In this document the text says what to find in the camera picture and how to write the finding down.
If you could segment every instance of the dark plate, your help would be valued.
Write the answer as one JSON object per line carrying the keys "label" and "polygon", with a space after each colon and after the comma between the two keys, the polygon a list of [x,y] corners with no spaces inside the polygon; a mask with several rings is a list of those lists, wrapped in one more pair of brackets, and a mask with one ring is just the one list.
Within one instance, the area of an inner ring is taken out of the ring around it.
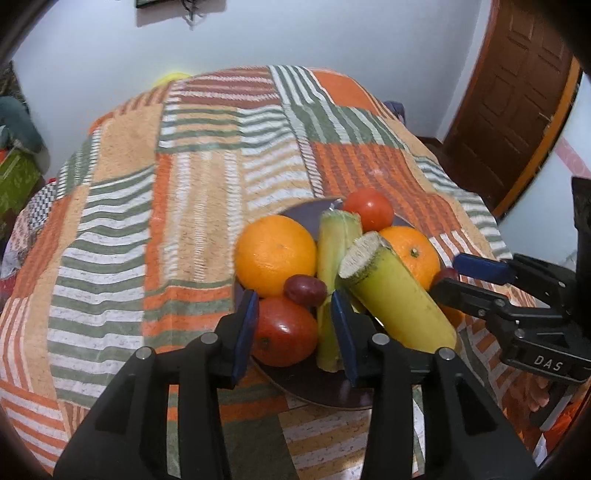
{"label": "dark plate", "polygon": [[[288,208],[282,215],[294,219],[306,228],[315,241],[318,241],[320,214],[335,202],[334,199],[318,199],[300,203]],[[393,225],[412,226],[403,218],[396,216]],[[234,301],[239,304],[244,288],[234,282]],[[345,372],[335,374],[325,372],[316,366],[316,355],[291,367],[268,367],[253,359],[255,365],[276,386],[283,391],[308,403],[339,410],[364,410],[371,408],[373,390],[370,388],[352,388]]]}

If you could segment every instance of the blue gripper pad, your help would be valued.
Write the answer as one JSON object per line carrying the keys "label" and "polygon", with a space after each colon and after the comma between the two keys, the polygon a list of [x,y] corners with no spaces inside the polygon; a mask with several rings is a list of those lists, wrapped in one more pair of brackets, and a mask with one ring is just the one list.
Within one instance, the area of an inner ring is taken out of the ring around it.
{"label": "blue gripper pad", "polygon": [[460,275],[477,278],[495,285],[504,285],[515,280],[515,273],[508,264],[475,255],[456,255],[456,258],[453,259],[453,268]]}
{"label": "blue gripper pad", "polygon": [[259,315],[258,295],[255,292],[252,292],[249,299],[246,299],[245,295],[242,302],[239,310],[244,309],[244,321],[242,322],[242,328],[238,334],[236,347],[234,348],[234,367],[232,369],[232,382],[234,384],[237,384],[246,373]]}
{"label": "blue gripper pad", "polygon": [[351,384],[356,385],[359,376],[356,349],[347,320],[347,317],[353,315],[353,313],[353,308],[348,299],[343,297],[338,291],[335,291],[330,301],[330,317],[335,327],[337,340],[339,341],[340,356],[343,359],[345,376]]}

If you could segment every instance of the yellow object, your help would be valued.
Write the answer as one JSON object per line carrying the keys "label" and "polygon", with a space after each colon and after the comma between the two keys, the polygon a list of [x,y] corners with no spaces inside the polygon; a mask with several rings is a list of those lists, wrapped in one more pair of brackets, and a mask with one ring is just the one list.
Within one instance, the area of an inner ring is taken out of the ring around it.
{"label": "yellow object", "polygon": [[339,278],[405,347],[428,353],[460,348],[453,326],[379,233],[353,243]]}
{"label": "yellow object", "polygon": [[183,79],[186,79],[189,77],[190,77],[190,75],[187,73],[182,73],[182,72],[169,73],[168,75],[162,77],[156,83],[154,83],[154,86],[161,87],[162,85],[166,85],[167,83],[173,82],[175,80],[183,80]]}
{"label": "yellow object", "polygon": [[261,297],[277,297],[292,275],[314,276],[316,244],[308,230],[283,215],[248,225],[236,243],[236,276]]}
{"label": "yellow object", "polygon": [[347,249],[363,234],[356,213],[326,210],[320,217],[318,238],[318,278],[326,284],[329,296],[317,310],[318,347],[316,364],[327,372],[341,370],[339,344],[330,318],[330,295],[335,290],[339,265]]}
{"label": "yellow object", "polygon": [[389,226],[382,235],[425,290],[441,270],[439,255],[429,239],[410,226]]}

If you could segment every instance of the white wall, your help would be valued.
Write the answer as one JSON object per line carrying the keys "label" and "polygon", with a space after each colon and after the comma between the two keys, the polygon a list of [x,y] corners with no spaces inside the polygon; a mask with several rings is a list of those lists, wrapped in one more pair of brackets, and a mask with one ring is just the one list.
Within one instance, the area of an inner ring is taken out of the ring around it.
{"label": "white wall", "polygon": [[470,83],[472,78],[472,73],[474,72],[474,67],[476,67],[476,62],[484,42],[486,28],[488,26],[488,19],[491,14],[491,6],[492,0],[481,0],[480,2],[480,10],[478,11],[478,17],[476,19],[476,25],[472,35],[472,42],[470,44],[468,54],[466,55],[466,61],[462,68],[462,72],[460,73],[460,77],[457,80],[456,88],[453,91],[453,95],[447,110],[443,115],[443,119],[439,124],[439,128],[437,129],[436,137],[441,142],[445,140],[449,129],[452,127],[452,122],[456,117],[460,105],[462,104],[464,94],[468,88],[468,83]]}
{"label": "white wall", "polygon": [[[560,137],[591,168],[591,83],[583,76]],[[544,167],[501,222],[503,239],[514,252],[564,264],[577,248],[573,224],[572,173],[553,151]]]}
{"label": "white wall", "polygon": [[228,0],[225,11],[191,28],[179,17],[145,24],[174,16],[174,2],[137,18],[133,0],[59,0],[14,60],[51,157],[46,177],[97,117],[176,71],[332,68],[382,100],[403,102],[409,129],[435,136],[466,66],[482,1],[490,0]]}

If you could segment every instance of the wooden door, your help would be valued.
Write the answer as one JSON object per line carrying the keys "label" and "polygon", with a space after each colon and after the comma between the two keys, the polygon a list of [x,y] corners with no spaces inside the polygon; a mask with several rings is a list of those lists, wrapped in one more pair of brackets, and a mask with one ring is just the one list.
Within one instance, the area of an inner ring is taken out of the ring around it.
{"label": "wooden door", "polygon": [[501,0],[473,93],[445,142],[455,171],[493,210],[516,182],[556,111],[572,54],[542,15]]}

